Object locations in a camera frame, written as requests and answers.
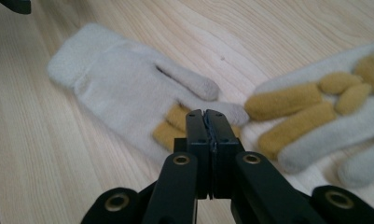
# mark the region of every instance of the knit glove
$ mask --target knit glove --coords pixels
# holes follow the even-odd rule
[[[187,137],[186,116],[191,110],[174,105],[166,115],[165,120],[160,123],[152,133],[154,139],[167,150],[173,152],[174,138]],[[240,127],[231,125],[235,137],[241,138]]]
[[[342,79],[340,84],[334,85],[343,88],[340,90],[343,91],[341,96],[328,97],[326,95],[324,97],[323,101],[336,102],[335,109],[328,107],[326,110],[315,110],[315,113],[305,115],[305,117],[300,115],[301,113],[306,114],[308,109],[312,110],[304,108],[321,102],[316,96],[317,90],[315,88],[293,94],[292,97],[285,99],[287,104],[278,103],[279,107],[288,108],[289,105],[292,105],[295,108],[290,113],[283,112],[282,116],[292,113],[296,113],[293,117],[300,116],[296,119],[297,122],[285,125],[287,132],[284,129],[280,130],[280,133],[295,137],[286,139],[288,142],[285,142],[285,146],[277,155],[279,164],[286,172],[303,171],[315,161],[336,150],[352,147],[367,140],[374,142],[374,43],[345,51],[294,73],[270,80],[256,88],[255,94],[259,95],[278,94],[279,91],[289,93],[295,91],[295,87],[314,85],[313,83],[318,88],[320,82],[327,82],[326,86],[333,89],[331,84],[336,82],[335,78],[329,76],[330,81],[326,81],[325,76],[335,74],[335,77],[342,77],[343,74],[340,74],[339,71],[348,73],[349,77],[356,76],[358,78],[352,77],[347,81]],[[314,124],[325,116],[329,118],[318,125]],[[298,126],[297,129],[305,129],[305,132],[297,130],[300,136],[298,134],[292,136],[295,126]],[[349,188],[363,187],[374,181],[374,145],[344,162],[338,169],[338,175],[339,180]]]
[[[212,80],[98,24],[68,39],[50,60],[48,73],[105,125],[158,162],[169,152],[152,132],[174,105],[220,111],[235,125],[248,121],[242,106],[214,101],[219,89]]]

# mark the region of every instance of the wooden table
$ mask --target wooden table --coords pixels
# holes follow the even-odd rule
[[[34,0],[22,16],[0,5],[0,220],[77,223],[115,187],[141,190],[160,165],[48,79],[62,42],[96,21],[212,78],[221,101],[243,104],[255,86],[374,41],[374,1]],[[257,138],[243,129],[247,149]],[[336,153],[299,175],[305,193],[338,185]],[[374,206],[374,184],[354,193]],[[229,202],[201,202],[199,223],[232,223]]]

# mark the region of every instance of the white glove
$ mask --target white glove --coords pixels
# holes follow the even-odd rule
[[[68,39],[49,62],[48,73],[108,127],[158,162],[169,152],[151,134],[172,105],[217,110],[235,125],[248,121],[241,105],[213,102],[219,89],[212,80],[98,24],[88,24]]]
[[[255,93],[276,91],[306,82],[317,82],[336,72],[352,72],[355,64],[374,53],[374,44],[351,49],[294,73],[278,77],[259,86]],[[374,139],[374,96],[351,115],[339,117],[301,136],[278,155],[278,162],[288,173],[306,169],[315,161],[339,149]],[[344,162],[338,170],[346,187],[362,187],[374,181],[374,146]]]

